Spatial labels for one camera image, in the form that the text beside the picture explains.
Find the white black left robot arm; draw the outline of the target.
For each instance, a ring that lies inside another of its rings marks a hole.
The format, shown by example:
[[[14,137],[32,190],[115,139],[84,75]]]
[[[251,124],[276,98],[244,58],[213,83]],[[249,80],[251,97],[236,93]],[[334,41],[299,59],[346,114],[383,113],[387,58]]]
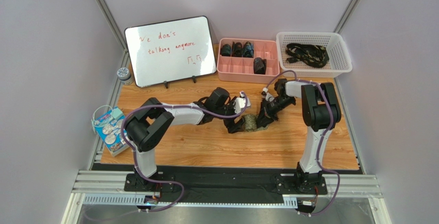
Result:
[[[210,96],[186,105],[171,105],[157,98],[148,99],[141,107],[130,112],[121,125],[122,140],[131,148],[134,170],[138,177],[155,183],[157,172],[155,148],[168,129],[180,125],[203,125],[221,119],[229,133],[240,132],[244,119],[235,121],[251,106],[244,92],[230,97],[227,90],[216,88]]]

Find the green patterned tie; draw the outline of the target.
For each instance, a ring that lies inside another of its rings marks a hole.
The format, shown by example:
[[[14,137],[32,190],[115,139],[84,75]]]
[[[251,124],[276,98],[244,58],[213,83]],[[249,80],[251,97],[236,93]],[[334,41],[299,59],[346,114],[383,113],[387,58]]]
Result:
[[[269,125],[266,125],[264,127],[257,127],[257,116],[255,114],[246,114],[243,116],[244,125],[243,130],[245,132],[256,132],[256,131],[263,131],[268,129]]]

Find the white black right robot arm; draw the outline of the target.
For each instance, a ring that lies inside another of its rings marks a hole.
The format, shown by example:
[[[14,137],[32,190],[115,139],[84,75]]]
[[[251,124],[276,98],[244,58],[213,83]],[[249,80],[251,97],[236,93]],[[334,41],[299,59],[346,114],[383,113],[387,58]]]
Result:
[[[301,99],[302,118],[307,127],[305,150],[297,164],[295,186],[312,187],[323,182],[322,158],[329,136],[341,120],[341,109],[333,83],[279,79],[277,96],[263,89],[261,108],[256,119],[258,128],[278,120],[278,113]]]

